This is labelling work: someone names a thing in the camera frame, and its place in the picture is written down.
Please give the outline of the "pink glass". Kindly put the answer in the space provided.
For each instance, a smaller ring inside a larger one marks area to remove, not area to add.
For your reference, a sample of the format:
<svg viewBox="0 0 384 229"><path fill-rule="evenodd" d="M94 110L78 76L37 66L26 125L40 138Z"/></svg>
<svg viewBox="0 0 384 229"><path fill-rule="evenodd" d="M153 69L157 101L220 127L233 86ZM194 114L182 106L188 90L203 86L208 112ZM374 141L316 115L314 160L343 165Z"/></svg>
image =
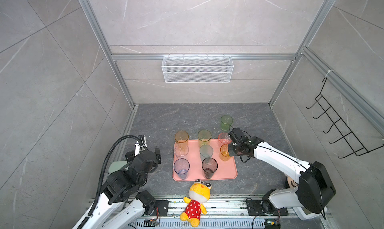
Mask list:
<svg viewBox="0 0 384 229"><path fill-rule="evenodd" d="M219 143L222 145L228 145L232 142L231 138L229 137L228 133L221 133L218 136Z"/></svg>

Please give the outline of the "short amber glass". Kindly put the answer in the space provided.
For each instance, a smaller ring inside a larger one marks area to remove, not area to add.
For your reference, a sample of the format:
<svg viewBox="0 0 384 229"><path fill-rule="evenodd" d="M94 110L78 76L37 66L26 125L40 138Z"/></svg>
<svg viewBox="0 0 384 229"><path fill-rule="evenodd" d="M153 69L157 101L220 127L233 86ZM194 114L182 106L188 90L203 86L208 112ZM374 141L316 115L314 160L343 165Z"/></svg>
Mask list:
<svg viewBox="0 0 384 229"><path fill-rule="evenodd" d="M226 162L228 160L231 159L231 156L229 155L229 148L228 148L228 145L222 145L221 148L220 148L220 159L223 161L223 162Z"/></svg>

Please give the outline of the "small green glass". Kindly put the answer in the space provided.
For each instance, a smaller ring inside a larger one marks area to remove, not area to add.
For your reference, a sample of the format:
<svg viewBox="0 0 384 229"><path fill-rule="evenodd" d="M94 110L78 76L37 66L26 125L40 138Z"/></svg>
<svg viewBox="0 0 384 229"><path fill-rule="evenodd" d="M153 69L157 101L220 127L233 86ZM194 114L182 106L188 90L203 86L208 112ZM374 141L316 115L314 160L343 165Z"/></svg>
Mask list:
<svg viewBox="0 0 384 229"><path fill-rule="evenodd" d="M224 131L224 132L227 132L229 131L230 129L230 126L232 125L233 123L233 118L229 115L223 115L221 117L221 130Z"/></svg>

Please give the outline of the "teal frosted cup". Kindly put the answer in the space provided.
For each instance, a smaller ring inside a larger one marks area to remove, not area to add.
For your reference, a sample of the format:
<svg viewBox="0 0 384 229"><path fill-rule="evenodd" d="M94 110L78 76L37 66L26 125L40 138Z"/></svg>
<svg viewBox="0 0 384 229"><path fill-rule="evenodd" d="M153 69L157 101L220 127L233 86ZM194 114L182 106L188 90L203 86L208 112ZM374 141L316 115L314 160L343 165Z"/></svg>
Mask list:
<svg viewBox="0 0 384 229"><path fill-rule="evenodd" d="M210 145L202 145L199 152L201 161L203 161L204 159L211 158L213 156L214 149Z"/></svg>

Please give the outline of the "blue tall glass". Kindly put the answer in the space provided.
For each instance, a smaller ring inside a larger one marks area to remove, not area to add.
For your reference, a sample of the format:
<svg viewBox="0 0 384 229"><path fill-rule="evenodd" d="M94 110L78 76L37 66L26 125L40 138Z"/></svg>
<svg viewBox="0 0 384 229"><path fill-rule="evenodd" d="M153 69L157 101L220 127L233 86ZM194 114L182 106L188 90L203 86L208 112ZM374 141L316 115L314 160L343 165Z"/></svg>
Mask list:
<svg viewBox="0 0 384 229"><path fill-rule="evenodd" d="M186 159L177 159L174 163L174 172L181 179L185 180L188 176L188 171L190 169L190 163Z"/></svg>

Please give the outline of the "clear glass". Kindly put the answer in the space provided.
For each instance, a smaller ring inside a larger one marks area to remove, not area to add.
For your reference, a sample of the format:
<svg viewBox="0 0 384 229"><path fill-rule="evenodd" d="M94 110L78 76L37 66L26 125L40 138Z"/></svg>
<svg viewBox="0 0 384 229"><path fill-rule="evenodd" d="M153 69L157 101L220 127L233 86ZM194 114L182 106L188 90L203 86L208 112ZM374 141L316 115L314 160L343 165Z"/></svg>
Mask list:
<svg viewBox="0 0 384 229"><path fill-rule="evenodd" d="M188 143L175 143L174 155L177 158L183 158L189 153Z"/></svg>

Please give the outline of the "tall green glass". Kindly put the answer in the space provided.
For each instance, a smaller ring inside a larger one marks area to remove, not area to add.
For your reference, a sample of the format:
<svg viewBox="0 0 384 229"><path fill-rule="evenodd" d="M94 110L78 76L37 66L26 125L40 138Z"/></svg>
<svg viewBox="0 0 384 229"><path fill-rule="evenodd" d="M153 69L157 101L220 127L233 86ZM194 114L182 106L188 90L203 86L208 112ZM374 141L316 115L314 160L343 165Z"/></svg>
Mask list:
<svg viewBox="0 0 384 229"><path fill-rule="evenodd" d="M199 147L209 145L212 139L212 134L208 130L201 130L198 132Z"/></svg>

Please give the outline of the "dark grey glass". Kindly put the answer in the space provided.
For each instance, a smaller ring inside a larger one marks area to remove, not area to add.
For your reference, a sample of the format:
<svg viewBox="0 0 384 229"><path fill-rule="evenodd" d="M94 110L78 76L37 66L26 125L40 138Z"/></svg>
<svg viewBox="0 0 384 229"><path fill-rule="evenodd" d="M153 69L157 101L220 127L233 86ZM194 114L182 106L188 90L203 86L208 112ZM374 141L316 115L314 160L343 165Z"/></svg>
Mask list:
<svg viewBox="0 0 384 229"><path fill-rule="evenodd" d="M211 179L218 169L218 162L214 158L206 158L202 161L202 169L206 179Z"/></svg>

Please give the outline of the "tall amber glass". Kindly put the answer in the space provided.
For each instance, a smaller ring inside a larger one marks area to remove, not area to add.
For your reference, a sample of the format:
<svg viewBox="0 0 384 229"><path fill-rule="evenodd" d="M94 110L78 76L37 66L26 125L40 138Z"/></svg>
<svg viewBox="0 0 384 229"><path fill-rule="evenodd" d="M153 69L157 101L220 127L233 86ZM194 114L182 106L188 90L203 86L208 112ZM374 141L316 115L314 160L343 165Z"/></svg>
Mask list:
<svg viewBox="0 0 384 229"><path fill-rule="evenodd" d="M189 141L189 134L186 131L178 131L175 136L176 144L184 144Z"/></svg>

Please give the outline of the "pink plastic tray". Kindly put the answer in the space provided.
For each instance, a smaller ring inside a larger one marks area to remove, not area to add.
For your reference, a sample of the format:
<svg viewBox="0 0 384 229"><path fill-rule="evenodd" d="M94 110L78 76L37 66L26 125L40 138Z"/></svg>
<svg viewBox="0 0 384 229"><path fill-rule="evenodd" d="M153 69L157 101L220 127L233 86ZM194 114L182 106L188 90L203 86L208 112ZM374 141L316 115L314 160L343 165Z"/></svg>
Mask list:
<svg viewBox="0 0 384 229"><path fill-rule="evenodd" d="M213 155L204 159L200 153L198 140L188 141L187 154L178 158L174 155L172 169L173 179L176 182L200 180L233 180L238 176L238 171L233 157L226 158L222 155L225 146L214 139L210 141Z"/></svg>

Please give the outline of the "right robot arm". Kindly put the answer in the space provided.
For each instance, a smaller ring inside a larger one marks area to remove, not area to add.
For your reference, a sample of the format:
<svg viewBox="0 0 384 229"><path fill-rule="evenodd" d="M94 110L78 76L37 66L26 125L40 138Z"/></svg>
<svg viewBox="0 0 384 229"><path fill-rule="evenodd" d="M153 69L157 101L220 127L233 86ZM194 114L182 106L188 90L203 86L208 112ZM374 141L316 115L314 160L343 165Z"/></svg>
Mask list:
<svg viewBox="0 0 384 229"><path fill-rule="evenodd" d="M240 128L229 132L231 157L263 161L284 173L295 187L268 191L262 198L262 212L272 215L282 208L293 208L301 220L326 216L326 207L336 195L336 188L326 167L320 162L308 163L294 158L258 137L248 137Z"/></svg>

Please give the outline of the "green sponge box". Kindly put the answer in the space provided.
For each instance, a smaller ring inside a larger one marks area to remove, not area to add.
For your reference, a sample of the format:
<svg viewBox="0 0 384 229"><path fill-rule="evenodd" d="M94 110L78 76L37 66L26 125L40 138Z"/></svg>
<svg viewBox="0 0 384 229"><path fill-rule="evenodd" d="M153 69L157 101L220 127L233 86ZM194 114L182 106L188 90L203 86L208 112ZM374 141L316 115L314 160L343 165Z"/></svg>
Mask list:
<svg viewBox="0 0 384 229"><path fill-rule="evenodd" d="M111 163L111 165L108 169L108 174L119 171L121 169L125 169L126 167L127 167L126 161L113 162L113 163Z"/></svg>

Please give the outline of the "yellow plush toy red dress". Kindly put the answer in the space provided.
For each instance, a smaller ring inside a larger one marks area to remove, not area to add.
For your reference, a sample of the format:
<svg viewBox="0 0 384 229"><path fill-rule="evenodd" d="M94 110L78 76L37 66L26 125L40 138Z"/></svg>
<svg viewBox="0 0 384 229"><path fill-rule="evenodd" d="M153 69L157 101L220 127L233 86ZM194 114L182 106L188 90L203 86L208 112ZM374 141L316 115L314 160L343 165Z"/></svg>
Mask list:
<svg viewBox="0 0 384 229"><path fill-rule="evenodd" d="M195 180L189 189L188 197L184 197L186 208L180 215L180 220L187 221L193 228L197 228L203 215L207 214L207 209L204 206L211 197L210 183L202 182L200 179Z"/></svg>

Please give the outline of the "small plush doll striped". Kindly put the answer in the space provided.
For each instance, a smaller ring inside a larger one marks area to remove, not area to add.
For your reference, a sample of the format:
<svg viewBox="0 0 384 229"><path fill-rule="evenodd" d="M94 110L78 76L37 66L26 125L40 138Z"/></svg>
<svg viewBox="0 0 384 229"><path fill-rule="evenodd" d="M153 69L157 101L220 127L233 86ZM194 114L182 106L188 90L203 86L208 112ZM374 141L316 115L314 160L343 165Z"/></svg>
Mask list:
<svg viewBox="0 0 384 229"><path fill-rule="evenodd" d="M286 189L289 189L289 188L296 188L298 187L299 184L296 183L292 178L290 177L286 177L286 181L285 181L285 188Z"/></svg>

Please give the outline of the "white digital scale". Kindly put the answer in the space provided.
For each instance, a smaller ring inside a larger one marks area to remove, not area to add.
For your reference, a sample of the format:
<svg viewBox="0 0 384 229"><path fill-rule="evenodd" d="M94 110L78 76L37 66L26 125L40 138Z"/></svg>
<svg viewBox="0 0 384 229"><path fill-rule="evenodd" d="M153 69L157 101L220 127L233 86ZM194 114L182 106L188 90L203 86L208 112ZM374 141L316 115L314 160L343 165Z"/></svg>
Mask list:
<svg viewBox="0 0 384 229"><path fill-rule="evenodd" d="M297 214L298 218L301 219L302 221L311 220L311 219L319 218L323 216L322 214L312 213L302 207L293 207L293 210Z"/></svg>

